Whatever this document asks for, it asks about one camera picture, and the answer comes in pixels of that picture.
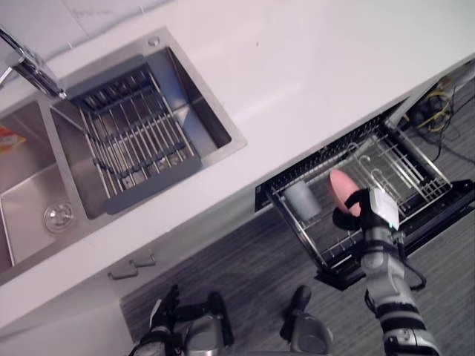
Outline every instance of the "white countertop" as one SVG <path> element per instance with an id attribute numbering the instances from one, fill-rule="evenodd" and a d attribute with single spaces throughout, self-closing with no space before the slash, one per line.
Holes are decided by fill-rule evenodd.
<path id="1" fill-rule="evenodd" d="M 224 199 L 254 189 L 475 53 L 473 0 L 176 0 L 50 67 L 64 76 L 162 26 L 247 146 L 0 287 L 0 306 L 8 306 L 0 308 L 0 328 Z M 0 111 L 31 92 L 24 81 L 10 83 L 0 90 Z M 86 258 L 81 269 L 68 269 Z"/>

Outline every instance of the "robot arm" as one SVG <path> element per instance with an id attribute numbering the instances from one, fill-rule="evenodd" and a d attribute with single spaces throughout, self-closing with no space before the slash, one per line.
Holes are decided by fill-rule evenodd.
<path id="1" fill-rule="evenodd" d="M 407 263 L 395 245 L 402 240 L 397 232 L 396 202 L 381 189 L 357 191 L 345 205 L 349 208 L 357 202 L 361 207 L 359 217 L 336 209 L 334 222 L 339 227 L 361 227 L 364 233 L 361 268 L 367 281 L 365 300 L 381 323 L 386 354 L 441 355 L 404 279 Z"/>

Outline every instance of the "sink drain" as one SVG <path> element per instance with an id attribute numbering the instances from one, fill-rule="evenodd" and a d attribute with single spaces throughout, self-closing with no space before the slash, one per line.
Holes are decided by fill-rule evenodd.
<path id="1" fill-rule="evenodd" d="M 68 229 L 73 222 L 73 209 L 68 201 L 55 202 L 45 210 L 45 227 L 54 234 Z"/>

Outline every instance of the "wire basket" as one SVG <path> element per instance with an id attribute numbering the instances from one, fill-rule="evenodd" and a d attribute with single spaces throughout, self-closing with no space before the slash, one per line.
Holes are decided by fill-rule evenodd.
<path id="1" fill-rule="evenodd" d="M 307 163 L 307 169 L 300 167 L 292 175 L 287 172 L 266 185 L 267 197 L 320 269 L 334 270 L 354 259 L 356 246 L 363 238 L 361 231 L 342 231 L 333 225 L 335 203 L 328 184 L 332 169 L 348 174 L 360 188 L 384 189 L 397 202 L 401 224 L 442 198 L 452 187 L 402 131 L 391 130 L 381 122 L 370 123 L 357 134 L 329 145 L 327 150 L 330 154 L 317 153 L 325 160 L 314 159 L 318 164 Z M 322 207 L 318 215 L 307 221 L 299 219 L 283 196 L 286 188 L 300 180 L 307 183 Z"/>
<path id="2" fill-rule="evenodd" d="M 76 104 L 109 198 L 196 155 L 147 66 Z"/>

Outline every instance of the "drawer handle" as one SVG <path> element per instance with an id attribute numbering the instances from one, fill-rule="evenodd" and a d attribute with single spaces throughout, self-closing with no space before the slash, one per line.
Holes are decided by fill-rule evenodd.
<path id="1" fill-rule="evenodd" d="M 149 262 L 142 262 L 142 263 L 134 262 L 134 264 L 138 268 L 143 268 L 143 267 L 155 266 L 157 264 L 157 262 L 155 261 L 154 254 L 150 254 L 150 261 Z"/>
<path id="2" fill-rule="evenodd" d="M 126 278 L 136 277 L 136 276 L 139 275 L 139 268 L 152 267 L 152 266 L 155 266 L 157 264 L 157 261 L 155 261 L 155 256 L 153 254 L 150 255 L 150 262 L 137 263 L 134 260 L 130 260 L 128 262 L 130 263 L 130 265 L 134 269 L 131 273 L 121 274 L 121 275 L 115 276 L 112 272 L 109 272 L 109 273 L 107 273 L 107 276 L 109 277 L 109 279 L 111 279 L 111 280 L 124 280 Z"/>

